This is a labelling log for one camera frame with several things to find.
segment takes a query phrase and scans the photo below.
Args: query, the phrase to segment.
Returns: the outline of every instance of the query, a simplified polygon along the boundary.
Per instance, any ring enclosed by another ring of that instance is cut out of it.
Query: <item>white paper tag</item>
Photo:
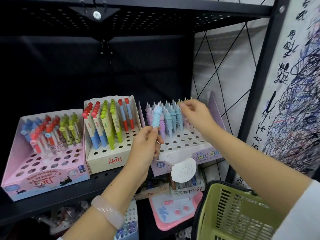
[[[172,166],[172,180],[178,183],[184,183],[192,179],[197,169],[196,161],[193,158],[188,158]]]

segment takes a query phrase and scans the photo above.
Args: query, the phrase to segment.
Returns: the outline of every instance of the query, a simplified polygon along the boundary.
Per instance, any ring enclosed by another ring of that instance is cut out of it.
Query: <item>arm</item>
[[[223,130],[203,103],[195,99],[185,101],[181,104],[181,111],[248,185],[283,216],[289,213],[310,185],[312,180],[307,176]]]
[[[163,140],[158,130],[144,127],[135,136],[126,165],[103,191],[105,198],[115,209],[125,215],[132,197],[146,180],[148,168],[153,158],[158,157]],[[116,228],[94,207],[90,207],[82,217],[63,235],[64,240],[113,239]]]

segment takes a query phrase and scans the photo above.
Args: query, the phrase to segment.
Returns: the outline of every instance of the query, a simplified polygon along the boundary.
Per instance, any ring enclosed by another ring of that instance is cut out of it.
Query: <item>green plastic basket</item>
[[[192,240],[269,240],[283,218],[252,190],[213,180],[194,215]]]

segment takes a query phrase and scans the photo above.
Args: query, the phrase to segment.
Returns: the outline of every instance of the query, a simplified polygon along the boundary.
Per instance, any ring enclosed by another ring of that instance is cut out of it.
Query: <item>white sleeve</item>
[[[313,180],[275,232],[272,240],[320,239],[320,183]]]

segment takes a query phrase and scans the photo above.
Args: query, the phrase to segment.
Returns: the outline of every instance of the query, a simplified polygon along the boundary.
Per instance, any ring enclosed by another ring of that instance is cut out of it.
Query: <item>hand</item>
[[[180,104],[181,112],[187,117],[193,127],[201,133],[203,138],[208,141],[210,127],[215,127],[217,124],[211,116],[209,109],[205,104],[196,99],[186,100]]]
[[[137,173],[138,176],[141,177],[142,182],[147,178],[148,169],[152,160],[159,156],[160,144],[164,143],[162,137],[158,135],[159,129],[160,127],[143,127],[134,137],[131,146],[126,166],[129,166],[131,171]]]

